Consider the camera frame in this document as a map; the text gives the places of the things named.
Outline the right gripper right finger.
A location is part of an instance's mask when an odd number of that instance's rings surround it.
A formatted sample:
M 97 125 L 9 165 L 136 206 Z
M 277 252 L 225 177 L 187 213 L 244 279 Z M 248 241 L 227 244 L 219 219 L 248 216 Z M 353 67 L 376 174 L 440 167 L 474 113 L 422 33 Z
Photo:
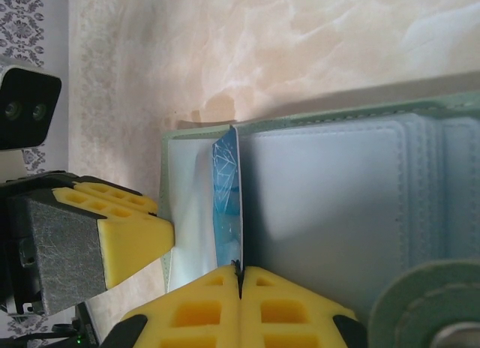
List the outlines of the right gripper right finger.
M 352 310 L 263 268 L 244 271 L 240 314 L 240 347 L 366 346 Z

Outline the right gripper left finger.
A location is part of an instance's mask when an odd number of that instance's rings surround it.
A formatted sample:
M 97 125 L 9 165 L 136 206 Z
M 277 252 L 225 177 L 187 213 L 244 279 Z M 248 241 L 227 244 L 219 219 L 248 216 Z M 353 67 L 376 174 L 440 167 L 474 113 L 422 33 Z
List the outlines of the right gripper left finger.
M 239 347 L 240 299 L 226 265 L 126 313 L 102 347 Z

